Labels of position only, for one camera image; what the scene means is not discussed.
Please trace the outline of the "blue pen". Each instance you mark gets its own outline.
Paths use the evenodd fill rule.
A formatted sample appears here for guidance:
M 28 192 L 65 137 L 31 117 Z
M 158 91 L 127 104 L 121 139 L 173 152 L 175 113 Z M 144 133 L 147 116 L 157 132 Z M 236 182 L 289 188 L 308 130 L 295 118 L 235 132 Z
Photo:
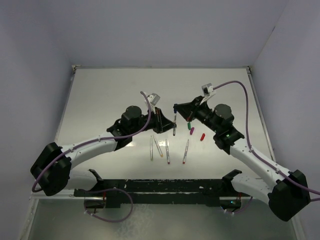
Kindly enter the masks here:
M 176 136 L 176 128 L 177 128 L 177 113 L 174 113 L 173 122 L 175 124 L 175 127 L 173 128 L 172 135 L 175 137 Z

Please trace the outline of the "green pen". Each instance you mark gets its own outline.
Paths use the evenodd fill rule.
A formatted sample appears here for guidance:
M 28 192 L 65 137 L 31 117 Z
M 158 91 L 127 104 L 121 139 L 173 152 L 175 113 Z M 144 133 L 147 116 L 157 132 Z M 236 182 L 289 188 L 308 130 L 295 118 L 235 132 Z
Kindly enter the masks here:
M 153 137 L 152 135 L 150 136 L 150 141 L 149 141 L 149 146 L 150 146 L 150 160 L 153 161 Z

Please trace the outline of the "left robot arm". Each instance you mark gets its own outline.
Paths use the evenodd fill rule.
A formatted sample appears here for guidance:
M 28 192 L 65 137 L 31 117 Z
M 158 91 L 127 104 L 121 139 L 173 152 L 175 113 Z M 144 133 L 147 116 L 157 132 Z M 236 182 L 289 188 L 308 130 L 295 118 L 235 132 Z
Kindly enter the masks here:
M 65 189 L 81 189 L 98 196 L 103 191 L 101 177 L 93 169 L 76 170 L 76 166 L 122 149 L 141 132 L 153 130 L 162 134 L 176 126 L 158 107 L 143 115 L 138 106 L 129 106 L 120 119 L 96 137 L 64 146 L 55 142 L 46 145 L 30 169 L 35 178 L 32 192 L 43 191 L 46 196 L 53 196 Z

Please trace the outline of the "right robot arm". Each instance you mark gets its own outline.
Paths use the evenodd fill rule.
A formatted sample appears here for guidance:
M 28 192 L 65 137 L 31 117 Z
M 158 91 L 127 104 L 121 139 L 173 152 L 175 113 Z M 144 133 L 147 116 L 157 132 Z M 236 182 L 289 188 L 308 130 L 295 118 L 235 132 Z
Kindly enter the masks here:
M 311 202 L 306 176 L 299 170 L 289 169 L 266 158 L 250 147 L 248 140 L 234 126 L 234 116 L 226 104 L 214 109 L 202 102 L 202 96 L 187 103 L 175 104 L 175 112 L 186 121 L 198 120 L 215 135 L 217 147 L 249 167 L 258 179 L 246 176 L 240 170 L 233 170 L 224 176 L 222 190 L 228 196 L 237 192 L 247 194 L 267 204 L 282 221 L 289 221 Z

